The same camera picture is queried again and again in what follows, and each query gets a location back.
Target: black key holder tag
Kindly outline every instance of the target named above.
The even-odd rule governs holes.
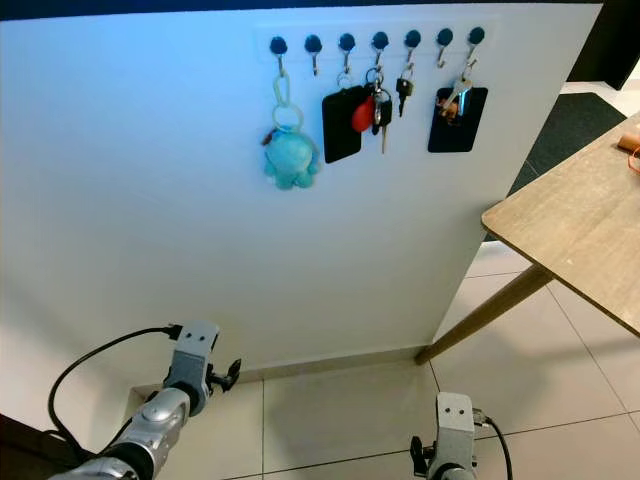
[[[470,152],[473,149],[489,90],[471,88],[458,96],[451,107],[443,112],[442,105],[452,91],[452,88],[438,90],[429,135],[430,152]]]
[[[357,85],[342,89],[322,100],[324,158],[327,163],[358,153],[362,148],[362,134],[353,129],[351,118],[355,109],[368,96],[368,90]]]

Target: wooden table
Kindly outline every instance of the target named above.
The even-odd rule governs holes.
[[[532,265],[417,356],[422,364],[554,278],[640,337],[640,175],[616,148],[640,112],[482,216]]]

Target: table leg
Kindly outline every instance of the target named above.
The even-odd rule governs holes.
[[[532,293],[540,290],[551,280],[552,277],[545,270],[537,265],[531,265],[440,337],[436,343],[423,348],[415,358],[416,363],[422,365],[464,340],[515,307]]]

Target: red key fob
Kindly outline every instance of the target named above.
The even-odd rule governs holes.
[[[373,95],[369,95],[364,103],[360,104],[353,112],[351,117],[351,126],[356,132],[364,132],[373,124],[373,110],[375,104]]]

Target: orange object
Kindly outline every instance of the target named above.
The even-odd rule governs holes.
[[[373,124],[373,110],[375,108],[373,96],[369,95],[361,105],[356,108],[351,117],[351,126],[356,132],[364,132]]]
[[[640,173],[640,158],[636,157],[636,154],[640,152],[640,145],[636,148],[631,155],[629,155],[629,168],[636,173]]]
[[[618,148],[626,150],[627,152],[636,151],[640,148],[640,135],[625,133],[620,137],[620,141],[618,141]]]
[[[640,135],[625,133],[618,141],[618,148],[631,152],[627,160],[627,165],[629,165],[629,168],[634,172],[640,173],[640,158],[636,157],[636,154],[640,152]]]

